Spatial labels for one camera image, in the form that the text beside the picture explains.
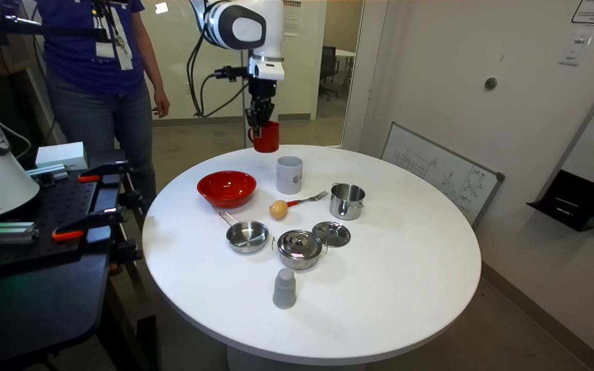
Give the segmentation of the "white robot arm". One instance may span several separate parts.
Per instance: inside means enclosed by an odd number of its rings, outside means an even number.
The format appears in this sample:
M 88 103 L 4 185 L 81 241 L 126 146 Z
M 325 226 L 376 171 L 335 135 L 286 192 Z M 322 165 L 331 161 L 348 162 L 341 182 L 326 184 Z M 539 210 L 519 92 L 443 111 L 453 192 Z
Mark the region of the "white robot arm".
M 262 128 L 275 111 L 277 85 L 286 77 L 283 0 L 190 0 L 204 38 L 247 54 L 247 123 Z

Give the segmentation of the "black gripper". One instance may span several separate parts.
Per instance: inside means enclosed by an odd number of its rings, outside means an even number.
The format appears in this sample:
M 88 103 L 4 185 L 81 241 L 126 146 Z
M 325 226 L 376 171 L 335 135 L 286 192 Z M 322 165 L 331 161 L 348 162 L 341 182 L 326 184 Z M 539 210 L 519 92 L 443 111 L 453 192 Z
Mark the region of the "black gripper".
M 247 126 L 251 128 L 271 126 L 272 123 L 272 111 L 275 111 L 277 83 L 253 77 L 247 83 L 247 92 L 251 92 L 251 104 L 245 109 Z

